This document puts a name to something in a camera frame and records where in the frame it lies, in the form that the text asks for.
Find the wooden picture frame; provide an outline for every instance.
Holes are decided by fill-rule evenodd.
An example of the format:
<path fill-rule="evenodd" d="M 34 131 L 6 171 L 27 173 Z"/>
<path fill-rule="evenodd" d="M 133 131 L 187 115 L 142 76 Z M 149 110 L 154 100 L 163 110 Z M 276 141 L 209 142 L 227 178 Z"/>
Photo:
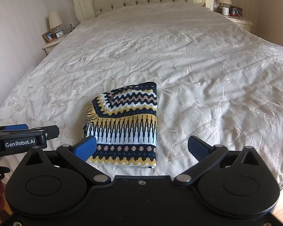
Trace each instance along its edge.
<path fill-rule="evenodd" d="M 52 42 L 56 39 L 56 36 L 54 33 L 52 33 L 51 31 L 47 31 L 45 32 L 42 37 L 47 41 L 47 42 Z"/>
<path fill-rule="evenodd" d="M 230 16 L 242 17 L 243 8 L 235 7 L 235 6 L 230 6 L 229 13 L 230 13 Z"/>

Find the power outlet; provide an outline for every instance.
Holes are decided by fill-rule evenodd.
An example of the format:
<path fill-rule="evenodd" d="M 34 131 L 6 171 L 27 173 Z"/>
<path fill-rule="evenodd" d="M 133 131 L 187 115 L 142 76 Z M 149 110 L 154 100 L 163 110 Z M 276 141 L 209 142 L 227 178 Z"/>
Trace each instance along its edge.
<path fill-rule="evenodd" d="M 73 26 L 72 22 L 69 23 L 69 27 L 70 27 L 71 30 L 75 29 L 75 27 Z"/>

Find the bed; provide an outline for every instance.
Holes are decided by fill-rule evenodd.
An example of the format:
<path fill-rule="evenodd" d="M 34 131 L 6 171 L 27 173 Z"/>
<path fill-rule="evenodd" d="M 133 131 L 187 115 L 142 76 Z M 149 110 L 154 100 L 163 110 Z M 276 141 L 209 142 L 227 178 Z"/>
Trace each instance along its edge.
<path fill-rule="evenodd" d="M 196 164 L 187 150 L 196 135 L 230 150 L 253 146 L 283 188 L 283 47 L 210 11 L 210 3 L 74 0 L 81 24 L 17 84 L 0 108 L 0 125 L 55 124 L 60 136 L 48 149 L 75 144 L 92 99 L 153 81 L 157 166 L 93 166 L 112 178 L 174 177 Z M 23 156 L 1 165 L 13 171 Z"/>

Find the screw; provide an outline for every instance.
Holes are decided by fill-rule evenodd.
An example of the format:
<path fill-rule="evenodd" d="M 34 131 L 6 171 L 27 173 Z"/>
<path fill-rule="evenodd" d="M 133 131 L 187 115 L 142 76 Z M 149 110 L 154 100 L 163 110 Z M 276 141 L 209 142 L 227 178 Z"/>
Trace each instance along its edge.
<path fill-rule="evenodd" d="M 108 180 L 108 176 L 105 174 L 98 174 L 93 177 L 93 180 L 96 182 L 106 182 Z"/>
<path fill-rule="evenodd" d="M 180 174 L 176 177 L 176 179 L 179 182 L 189 182 L 192 180 L 191 176 L 187 174 Z"/>
<path fill-rule="evenodd" d="M 139 184 L 139 185 L 146 185 L 147 182 L 146 182 L 146 181 L 143 181 L 143 180 L 139 180 L 139 181 L 138 181 L 138 184 Z"/>
<path fill-rule="evenodd" d="M 14 223 L 13 223 L 13 226 L 22 226 L 22 223 L 20 223 L 20 222 L 14 222 Z"/>

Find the logo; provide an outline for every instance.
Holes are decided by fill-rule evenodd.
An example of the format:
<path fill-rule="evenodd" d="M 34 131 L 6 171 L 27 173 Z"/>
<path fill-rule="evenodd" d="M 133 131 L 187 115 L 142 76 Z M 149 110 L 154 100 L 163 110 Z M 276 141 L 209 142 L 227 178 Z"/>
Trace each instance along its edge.
<path fill-rule="evenodd" d="M 6 140 L 4 141 L 4 149 L 11 150 L 17 148 L 24 148 L 25 146 L 34 146 L 36 143 L 35 137 L 17 139 L 17 140 Z"/>

